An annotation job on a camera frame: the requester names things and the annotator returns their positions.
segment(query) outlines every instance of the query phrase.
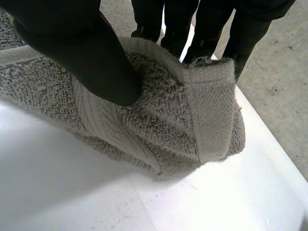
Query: terry cloth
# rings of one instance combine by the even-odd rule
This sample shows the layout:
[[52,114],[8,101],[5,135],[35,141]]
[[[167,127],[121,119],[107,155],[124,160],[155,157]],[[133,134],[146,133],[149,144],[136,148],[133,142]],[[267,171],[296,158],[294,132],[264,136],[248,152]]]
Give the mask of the terry cloth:
[[150,41],[120,42],[142,78],[141,98],[131,107],[96,97],[29,46],[0,51],[0,95],[61,124],[100,153],[164,177],[243,150],[232,60],[185,65]]

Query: white surface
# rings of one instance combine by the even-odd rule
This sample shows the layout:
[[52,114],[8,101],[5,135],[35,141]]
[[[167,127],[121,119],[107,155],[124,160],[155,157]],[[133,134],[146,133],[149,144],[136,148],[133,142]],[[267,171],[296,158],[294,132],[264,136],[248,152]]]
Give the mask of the white surface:
[[0,231],[307,231],[307,182],[236,94],[245,150],[177,180],[114,162],[0,99]]

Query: gloved hand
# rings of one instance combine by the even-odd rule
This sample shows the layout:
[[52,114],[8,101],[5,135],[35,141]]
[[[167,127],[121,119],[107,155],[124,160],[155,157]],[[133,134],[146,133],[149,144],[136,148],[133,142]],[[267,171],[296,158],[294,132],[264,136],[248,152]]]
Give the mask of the gloved hand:
[[0,0],[29,46],[93,94],[129,106],[138,100],[141,82],[99,6],[100,0]]

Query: gray floor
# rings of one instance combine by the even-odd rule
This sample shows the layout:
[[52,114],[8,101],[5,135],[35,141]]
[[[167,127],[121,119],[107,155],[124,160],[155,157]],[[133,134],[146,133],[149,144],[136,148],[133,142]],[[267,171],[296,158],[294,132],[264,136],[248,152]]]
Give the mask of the gray floor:
[[[215,54],[229,38],[232,18]],[[256,45],[238,86],[308,180],[308,3],[297,0]]]

